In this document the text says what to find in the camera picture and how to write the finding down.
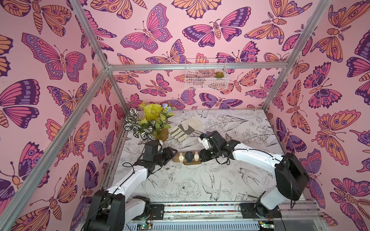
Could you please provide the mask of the black chunky sport watch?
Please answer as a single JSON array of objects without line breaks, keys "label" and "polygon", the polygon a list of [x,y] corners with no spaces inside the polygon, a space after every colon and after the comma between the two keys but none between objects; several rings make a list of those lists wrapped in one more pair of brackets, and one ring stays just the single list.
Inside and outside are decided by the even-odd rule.
[{"label": "black chunky sport watch", "polygon": [[185,159],[187,163],[191,163],[194,159],[194,154],[191,151],[186,152]]}]

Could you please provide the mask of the translucent beige watch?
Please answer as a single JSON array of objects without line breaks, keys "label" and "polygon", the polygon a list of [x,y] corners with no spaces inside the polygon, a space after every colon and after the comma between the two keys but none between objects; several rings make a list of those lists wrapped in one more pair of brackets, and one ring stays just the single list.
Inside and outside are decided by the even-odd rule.
[{"label": "translucent beige watch", "polygon": [[198,151],[196,151],[195,154],[194,154],[194,161],[198,162],[199,159],[200,159],[200,156],[198,154]]}]

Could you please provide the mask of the small green succulent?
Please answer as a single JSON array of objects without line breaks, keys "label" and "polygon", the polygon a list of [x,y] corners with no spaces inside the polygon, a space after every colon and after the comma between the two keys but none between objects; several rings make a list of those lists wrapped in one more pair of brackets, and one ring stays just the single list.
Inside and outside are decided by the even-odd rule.
[{"label": "small green succulent", "polygon": [[221,72],[221,71],[215,72],[215,74],[214,74],[214,77],[217,78],[217,79],[221,79],[224,76],[225,76],[224,72]]}]

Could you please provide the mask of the potted plant yellow leaves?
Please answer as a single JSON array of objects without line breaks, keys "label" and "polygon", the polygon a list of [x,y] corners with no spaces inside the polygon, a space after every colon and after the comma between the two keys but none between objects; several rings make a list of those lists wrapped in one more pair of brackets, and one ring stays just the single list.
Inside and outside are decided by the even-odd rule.
[{"label": "potted plant yellow leaves", "polygon": [[174,116],[174,108],[170,103],[139,105],[138,109],[131,107],[125,116],[124,130],[132,132],[142,140],[166,141],[169,137],[169,118]]}]

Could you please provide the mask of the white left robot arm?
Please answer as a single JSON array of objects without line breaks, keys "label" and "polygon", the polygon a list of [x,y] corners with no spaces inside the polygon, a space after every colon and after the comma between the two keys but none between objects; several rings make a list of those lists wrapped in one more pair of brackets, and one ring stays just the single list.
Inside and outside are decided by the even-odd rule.
[{"label": "white left robot arm", "polygon": [[163,148],[160,141],[145,143],[141,155],[131,164],[123,163],[130,172],[114,186],[97,191],[93,197],[82,231],[122,231],[127,221],[134,218],[148,219],[152,216],[150,199],[134,196],[135,189],[155,173],[156,167],[164,167],[178,151],[171,147]]}]

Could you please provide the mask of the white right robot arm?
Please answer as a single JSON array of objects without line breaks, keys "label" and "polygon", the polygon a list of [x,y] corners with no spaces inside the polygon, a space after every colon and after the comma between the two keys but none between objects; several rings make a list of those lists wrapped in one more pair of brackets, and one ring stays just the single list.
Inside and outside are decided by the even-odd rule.
[{"label": "white right robot arm", "polygon": [[287,200],[293,207],[309,183],[310,177],[307,171],[293,154],[271,154],[236,140],[225,141],[215,137],[204,137],[198,141],[204,147],[200,151],[203,162],[224,159],[224,163],[228,164],[236,160],[256,167],[257,171],[263,174],[262,177],[256,178],[256,174],[248,169],[239,170],[240,174],[246,177],[245,183],[254,181],[255,185],[270,186],[270,189],[258,196],[252,207],[253,213],[260,218],[271,216],[278,205]]}]

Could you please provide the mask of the wooden watch stand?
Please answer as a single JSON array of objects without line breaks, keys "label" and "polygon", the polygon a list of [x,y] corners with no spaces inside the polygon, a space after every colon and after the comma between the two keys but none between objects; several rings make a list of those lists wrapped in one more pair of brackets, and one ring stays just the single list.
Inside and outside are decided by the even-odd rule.
[{"label": "wooden watch stand", "polygon": [[[179,162],[178,157],[179,157],[179,153],[176,154],[175,157],[172,160],[175,163],[182,163],[182,162]],[[193,161],[191,163],[187,163],[186,159],[184,159],[184,162],[182,164],[184,164],[185,166],[191,166],[191,165],[200,165],[201,163],[202,163],[201,159],[199,159],[198,162],[194,161],[194,159],[193,159]]]}]

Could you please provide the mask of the cream strap watch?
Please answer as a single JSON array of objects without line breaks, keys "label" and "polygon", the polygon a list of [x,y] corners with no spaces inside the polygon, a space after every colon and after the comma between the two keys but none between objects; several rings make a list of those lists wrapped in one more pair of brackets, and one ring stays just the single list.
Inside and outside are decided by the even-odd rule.
[{"label": "cream strap watch", "polygon": [[183,153],[179,153],[179,157],[178,157],[179,162],[183,163],[184,159],[185,159],[185,157],[184,157]]}]

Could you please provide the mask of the cream grey gardening glove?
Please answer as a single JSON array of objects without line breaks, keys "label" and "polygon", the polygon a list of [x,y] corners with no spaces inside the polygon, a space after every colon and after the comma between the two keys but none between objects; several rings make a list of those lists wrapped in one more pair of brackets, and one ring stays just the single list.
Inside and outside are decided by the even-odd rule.
[{"label": "cream grey gardening glove", "polygon": [[179,142],[185,141],[191,134],[196,131],[200,131],[204,128],[204,124],[196,119],[191,117],[188,120],[181,122],[180,124],[169,129],[169,136],[178,140]]}]

